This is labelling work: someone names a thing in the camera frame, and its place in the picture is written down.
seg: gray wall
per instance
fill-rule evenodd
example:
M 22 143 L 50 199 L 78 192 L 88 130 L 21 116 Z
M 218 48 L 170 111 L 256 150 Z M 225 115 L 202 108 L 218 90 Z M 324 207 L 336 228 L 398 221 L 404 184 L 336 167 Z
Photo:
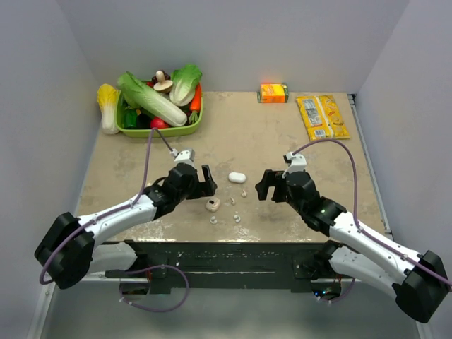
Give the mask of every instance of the gray wall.
M 357 96 L 394 237 L 452 277 L 452 3 L 412 0 Z M 450 338 L 452 299 L 431 320 Z
M 58 0 L 96 78 L 186 62 L 207 90 L 355 93 L 408 0 Z
M 41 290 L 33 252 L 76 207 L 100 113 L 54 0 L 0 1 L 0 47 L 0 336 L 24 338 Z

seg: carrot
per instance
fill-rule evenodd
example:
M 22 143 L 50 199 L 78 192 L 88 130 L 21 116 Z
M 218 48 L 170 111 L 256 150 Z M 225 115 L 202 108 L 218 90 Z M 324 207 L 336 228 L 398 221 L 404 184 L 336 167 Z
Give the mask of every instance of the carrot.
M 198 113 L 201 110 L 201 84 L 199 83 L 196 86 L 195 96 L 190 104 L 191 115 L 189 117 L 189 121 L 191 124 L 194 124 L 198 121 Z

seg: gray floor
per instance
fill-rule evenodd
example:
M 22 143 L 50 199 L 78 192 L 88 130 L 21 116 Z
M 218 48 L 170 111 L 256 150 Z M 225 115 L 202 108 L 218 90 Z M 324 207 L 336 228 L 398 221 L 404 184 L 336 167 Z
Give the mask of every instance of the gray floor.
M 182 290 L 147 296 L 163 306 Z M 283 290 L 192 290 L 178 310 L 152 314 L 119 303 L 118 282 L 81 282 L 54 294 L 42 338 L 419 338 L 394 301 L 363 284 L 328 306 Z

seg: table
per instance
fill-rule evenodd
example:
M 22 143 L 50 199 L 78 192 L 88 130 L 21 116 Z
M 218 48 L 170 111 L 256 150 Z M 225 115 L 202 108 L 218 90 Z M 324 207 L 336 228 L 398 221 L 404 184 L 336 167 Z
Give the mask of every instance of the table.
M 203 95 L 204 117 L 196 133 L 170 138 L 177 150 L 193 148 L 195 163 L 207 164 L 218 185 L 222 201 L 212 214 L 207 198 L 184 201 L 169 215 L 135 226 L 112 240 L 178 242 L 324 242 L 326 237 L 310 230 L 286 203 L 259 201 L 254 185 L 263 171 L 283 170 L 283 155 L 309 142 L 295 97 L 319 93 L 290 93 L 286 104 L 259 104 L 256 93 L 207 92 Z M 357 163 L 358 213 L 362 222 L 383 233 L 379 205 L 367 167 L 357 126 L 347 95 L 333 93 L 352 138 L 344 141 Z M 100 132 L 81 195 L 79 215 L 94 213 L 121 203 L 137 193 L 143 177 L 146 139 L 132 139 Z M 333 143 L 314 145 L 303 152 L 307 172 L 321 195 L 352 210 L 352 167 L 345 151 Z M 173 158 L 160 139 L 154 139 L 148 182 L 165 176 Z M 247 175 L 244 184 L 228 181 L 230 172 Z M 242 198 L 242 189 L 247 197 Z M 230 204 L 230 198 L 236 205 Z M 240 215 L 236 223 L 234 215 Z M 215 215 L 218 223 L 212 225 Z

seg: tomato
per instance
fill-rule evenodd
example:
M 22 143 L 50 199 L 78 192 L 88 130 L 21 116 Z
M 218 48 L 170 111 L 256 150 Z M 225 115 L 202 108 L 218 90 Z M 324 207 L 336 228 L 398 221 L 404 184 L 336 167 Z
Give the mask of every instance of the tomato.
M 167 129 L 171 126 L 164 122 L 161 118 L 154 118 L 150 121 L 149 127 L 152 129 Z

